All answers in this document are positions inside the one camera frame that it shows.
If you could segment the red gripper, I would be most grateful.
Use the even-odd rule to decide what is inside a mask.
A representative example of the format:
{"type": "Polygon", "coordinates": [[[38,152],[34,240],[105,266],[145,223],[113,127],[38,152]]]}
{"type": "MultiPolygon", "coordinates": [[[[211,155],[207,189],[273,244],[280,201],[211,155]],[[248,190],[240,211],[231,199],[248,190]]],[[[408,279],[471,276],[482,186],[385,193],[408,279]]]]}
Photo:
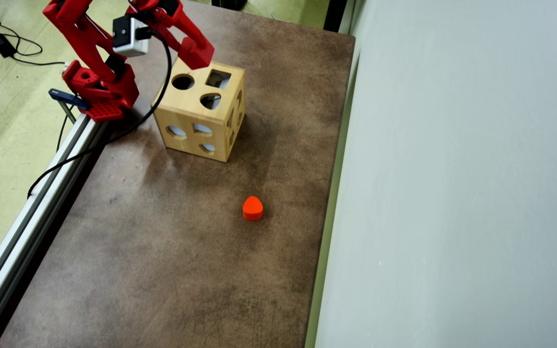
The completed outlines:
{"type": "Polygon", "coordinates": [[[188,18],[179,0],[129,0],[127,15],[141,20],[154,20],[154,30],[161,35],[167,45],[179,52],[181,44],[170,32],[176,27],[187,35],[195,49],[214,49],[200,29],[188,18]]]}

